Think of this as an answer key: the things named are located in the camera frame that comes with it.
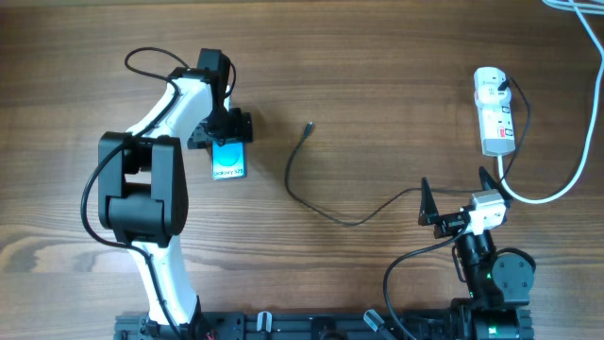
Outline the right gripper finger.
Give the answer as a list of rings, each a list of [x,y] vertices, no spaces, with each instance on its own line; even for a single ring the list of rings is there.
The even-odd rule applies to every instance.
[[[497,190],[498,193],[502,196],[504,200],[504,204],[506,206],[510,206],[513,202],[512,196],[505,190],[500,182],[495,180],[485,167],[481,166],[478,169],[478,175],[480,179],[480,184],[482,186],[483,191]]]
[[[437,224],[440,219],[432,190],[428,184],[427,178],[421,180],[421,203],[418,215],[418,224],[420,226],[429,226]]]

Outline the smartphone with teal screen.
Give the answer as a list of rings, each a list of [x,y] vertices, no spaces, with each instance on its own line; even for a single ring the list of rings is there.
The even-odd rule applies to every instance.
[[[212,143],[212,178],[214,180],[240,179],[246,176],[243,143],[218,145]]]

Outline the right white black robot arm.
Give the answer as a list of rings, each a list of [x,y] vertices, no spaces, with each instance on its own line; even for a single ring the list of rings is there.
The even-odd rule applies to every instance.
[[[438,212],[433,190],[421,182],[418,224],[432,226],[437,239],[453,239],[452,256],[469,298],[454,298],[448,308],[421,312],[422,339],[532,340],[535,331],[529,292],[536,262],[514,247],[496,248],[491,230],[507,221],[512,196],[485,168],[478,170],[482,189],[458,212]]]

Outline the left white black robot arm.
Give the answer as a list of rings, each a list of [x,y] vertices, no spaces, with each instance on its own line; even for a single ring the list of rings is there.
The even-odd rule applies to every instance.
[[[81,219],[88,230],[88,200],[96,186],[99,222],[114,234],[108,245],[127,250],[143,280],[149,311],[117,318],[117,338],[210,339],[212,326],[182,256],[189,212],[183,151],[208,150],[215,180],[241,179],[252,118],[230,105],[236,68],[219,49],[201,49],[195,66],[182,61],[161,81],[163,96],[139,123],[101,137]]]

